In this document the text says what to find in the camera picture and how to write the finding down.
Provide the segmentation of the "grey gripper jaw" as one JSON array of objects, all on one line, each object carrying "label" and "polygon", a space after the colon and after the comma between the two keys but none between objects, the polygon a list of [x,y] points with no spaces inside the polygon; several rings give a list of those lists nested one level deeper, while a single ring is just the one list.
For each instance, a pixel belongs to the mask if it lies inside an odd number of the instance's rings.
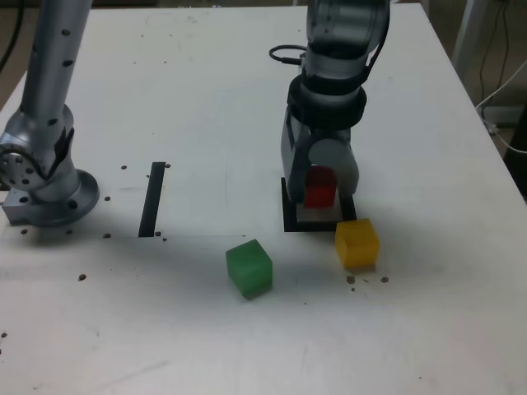
[{"label": "grey gripper jaw", "polygon": [[314,142],[309,150],[310,162],[330,168],[337,179],[343,198],[351,198],[357,190],[359,169],[351,148],[351,129],[332,131]]},{"label": "grey gripper jaw", "polygon": [[289,200],[295,204],[305,198],[305,177],[310,168],[310,130],[286,109],[282,137],[281,158]]}]

